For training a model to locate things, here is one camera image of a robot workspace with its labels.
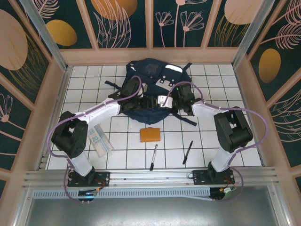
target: black pen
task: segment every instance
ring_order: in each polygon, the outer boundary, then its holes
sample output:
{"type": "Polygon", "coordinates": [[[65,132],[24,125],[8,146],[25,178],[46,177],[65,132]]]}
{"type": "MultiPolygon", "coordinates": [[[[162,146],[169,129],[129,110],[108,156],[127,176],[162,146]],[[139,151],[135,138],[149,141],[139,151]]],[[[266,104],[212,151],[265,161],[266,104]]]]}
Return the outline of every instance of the black pen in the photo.
{"type": "Polygon", "coordinates": [[[187,161],[187,157],[188,157],[189,151],[190,151],[190,149],[191,149],[192,143],[193,143],[193,140],[191,141],[191,143],[190,143],[190,145],[189,145],[189,148],[188,148],[188,150],[187,150],[187,153],[186,153],[186,155],[185,155],[185,157],[184,157],[183,165],[185,165],[185,163],[186,163],[186,161],[187,161]]]}
{"type": "Polygon", "coordinates": [[[155,157],[156,157],[156,153],[157,153],[157,147],[158,147],[158,145],[155,146],[154,154],[152,156],[150,171],[152,171],[154,169],[154,162],[155,162],[155,157]]]}

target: white tile floor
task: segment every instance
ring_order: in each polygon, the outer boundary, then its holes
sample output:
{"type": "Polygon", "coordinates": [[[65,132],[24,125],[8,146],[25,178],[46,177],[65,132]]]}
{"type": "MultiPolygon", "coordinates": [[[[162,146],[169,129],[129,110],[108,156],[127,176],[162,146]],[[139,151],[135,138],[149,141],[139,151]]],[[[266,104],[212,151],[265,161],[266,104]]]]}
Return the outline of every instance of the white tile floor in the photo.
{"type": "MultiPolygon", "coordinates": [[[[244,107],[231,65],[191,65],[187,73],[208,102],[223,107],[244,107]]],[[[126,67],[123,65],[74,67],[62,112],[75,113],[103,101],[115,91],[104,82],[108,80],[120,86],[125,75],[126,67]]],[[[196,89],[193,91],[196,98],[200,96],[196,89]]],[[[186,116],[183,111],[181,115],[195,121],[197,126],[191,126],[174,116],[168,116],[152,125],[139,123],[124,114],[107,119],[101,126],[115,151],[106,158],[98,158],[90,142],[87,142],[85,154],[96,169],[148,169],[153,149],[158,144],[156,169],[205,167],[214,158],[219,147],[215,125],[201,118],[186,116]],[[140,143],[139,130],[147,127],[160,128],[161,141],[140,143]],[[186,165],[182,165],[184,154],[192,140],[188,160],[186,165]]],[[[65,169],[66,166],[66,160],[50,157],[47,169],[65,169]]],[[[261,166],[257,149],[251,148],[238,154],[232,166],[261,166]]]]}

